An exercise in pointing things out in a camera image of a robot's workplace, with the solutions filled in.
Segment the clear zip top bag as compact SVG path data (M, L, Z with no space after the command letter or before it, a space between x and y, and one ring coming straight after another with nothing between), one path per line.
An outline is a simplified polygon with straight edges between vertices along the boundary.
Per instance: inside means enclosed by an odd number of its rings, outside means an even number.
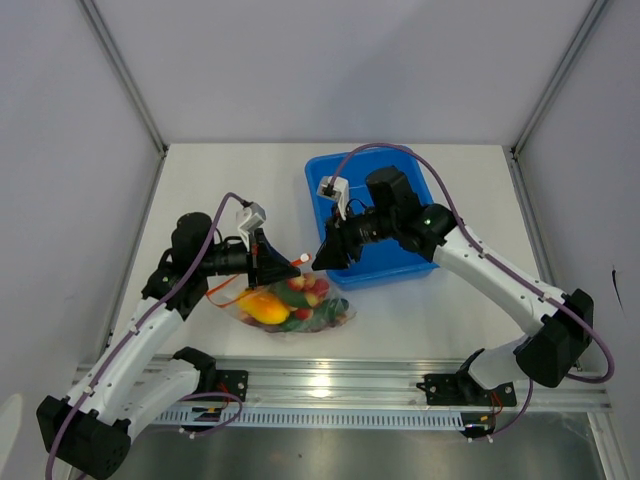
M292 262L301 275L250 288L244 275L232 275L210 288L207 300L227 316L267 334L316 334L341 327L356 309L323 273L310 269L312 256Z

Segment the orange mango slice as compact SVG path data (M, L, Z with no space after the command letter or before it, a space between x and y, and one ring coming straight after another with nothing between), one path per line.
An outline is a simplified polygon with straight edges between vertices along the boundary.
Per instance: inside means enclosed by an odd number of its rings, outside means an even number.
M268 291L245 292L237 300L237 305L244 313L265 325L284 323L290 314L287 305Z

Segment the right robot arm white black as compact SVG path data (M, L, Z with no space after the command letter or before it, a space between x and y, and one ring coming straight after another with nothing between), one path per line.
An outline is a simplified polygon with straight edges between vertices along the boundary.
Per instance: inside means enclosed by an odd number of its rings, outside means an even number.
M387 239L404 250L448 270L498 305L515 321L523 337L494 349L474 352L457 372L458 395L479 403L492 389L521 379L555 388L589 346L593 301L581 290L568 295L508 265L468 230L454 213L424 203L407 176L396 167L369 174L372 206L356 214L349 207L349 185L325 176L319 196L332 200L325 239L314 270L345 270L357 263L364 246Z

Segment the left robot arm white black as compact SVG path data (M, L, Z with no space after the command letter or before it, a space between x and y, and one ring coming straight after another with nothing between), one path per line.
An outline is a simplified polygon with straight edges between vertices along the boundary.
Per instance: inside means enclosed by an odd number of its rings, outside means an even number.
M241 401L217 389L215 359L192 347L180 349L153 379L136 385L157 350L206 296L209 278L240 274L250 286L262 287L299 276L299 268L270 245L260 226L221 241L215 241L215 230L205 213L180 217L126 326L65 396L47 396L40 403L36 417L49 454L46 478L61 460L93 479L108 479L136 437L174 403Z

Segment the green cucumber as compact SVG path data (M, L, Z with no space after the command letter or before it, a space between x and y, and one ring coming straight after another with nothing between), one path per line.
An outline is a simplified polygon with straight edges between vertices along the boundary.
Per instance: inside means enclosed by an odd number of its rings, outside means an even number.
M355 314L351 304L342 297L326 298L319 307L314 310L313 316L308 320L297 320L291 313L284 323L306 322L306 323L339 323L340 326L350 320Z

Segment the red lychee bunch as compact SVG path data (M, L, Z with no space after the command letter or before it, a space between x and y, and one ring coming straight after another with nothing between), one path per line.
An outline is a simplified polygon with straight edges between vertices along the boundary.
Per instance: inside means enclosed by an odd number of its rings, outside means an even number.
M310 319L316 307L325 300L330 290L329 282L313 273L305 273L286 281L285 303L297 320Z

